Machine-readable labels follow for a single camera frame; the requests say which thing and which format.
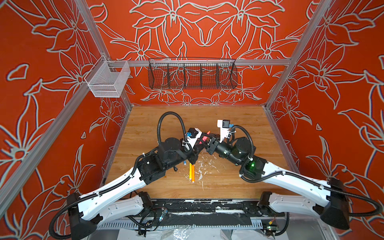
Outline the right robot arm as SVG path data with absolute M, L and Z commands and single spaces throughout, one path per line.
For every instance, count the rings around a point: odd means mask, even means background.
M 255 156 L 256 147 L 252 137 L 241 126 L 222 128 L 219 135 L 205 133 L 203 136 L 209 139 L 203 142 L 207 152 L 210 155 L 217 153 L 221 158 L 240 166 L 239 176 L 245 182 L 264 182 L 296 193 L 290 197 L 267 193 L 267 208 L 276 213 L 318 216 L 329 226 L 348 230 L 351 217 L 372 217 L 383 211 L 377 201 L 346 192 L 338 179 L 312 179 Z

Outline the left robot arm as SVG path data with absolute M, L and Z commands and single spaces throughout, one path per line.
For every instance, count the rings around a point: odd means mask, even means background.
M 170 115 L 179 120 L 183 137 L 163 141 L 162 122 Z M 125 200 L 123 197 L 164 177 L 167 170 L 184 161 L 194 164 L 207 145 L 207 137 L 207 133 L 197 128 L 187 130 L 177 113 L 164 113 L 157 126 L 158 146 L 138 156 L 130 170 L 109 184 L 84 195 L 68 196 L 66 206 L 55 214 L 49 224 L 50 236 L 56 240 L 81 240 L 104 223 L 138 215 L 151 206 L 149 194 L 140 192 Z

